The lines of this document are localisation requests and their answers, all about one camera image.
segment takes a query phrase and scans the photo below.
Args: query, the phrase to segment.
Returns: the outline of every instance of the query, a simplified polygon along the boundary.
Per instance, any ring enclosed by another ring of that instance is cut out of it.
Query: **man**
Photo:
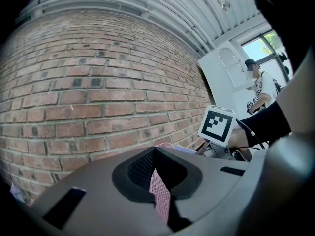
[[[277,89],[273,78],[267,72],[261,72],[260,66],[253,59],[245,61],[247,70],[252,73],[252,77],[256,79],[255,85],[247,90],[254,90],[256,96],[259,98],[250,108],[250,113],[254,113],[261,106],[265,105],[268,108],[276,101]]]

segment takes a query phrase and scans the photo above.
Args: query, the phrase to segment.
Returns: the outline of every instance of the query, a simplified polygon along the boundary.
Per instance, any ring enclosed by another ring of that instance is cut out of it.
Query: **green foliage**
[[[269,33],[265,36],[265,38],[275,50],[282,46],[280,38],[276,35],[275,32]],[[271,51],[267,47],[261,47],[261,50],[266,55],[271,54]]]

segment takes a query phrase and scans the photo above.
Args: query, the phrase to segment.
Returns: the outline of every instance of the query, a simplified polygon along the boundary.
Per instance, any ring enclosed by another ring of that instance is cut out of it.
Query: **forearm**
[[[262,105],[264,105],[269,100],[269,96],[266,94],[261,94],[259,99],[255,102],[253,105],[253,109],[256,110],[260,108]]]

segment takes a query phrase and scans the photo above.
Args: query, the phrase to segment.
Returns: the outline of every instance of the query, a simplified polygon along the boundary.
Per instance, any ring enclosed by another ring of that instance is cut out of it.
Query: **ceiling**
[[[223,11],[221,2],[230,3]],[[70,8],[133,14],[179,37],[201,57],[224,41],[265,22],[253,0],[31,0],[17,23]]]

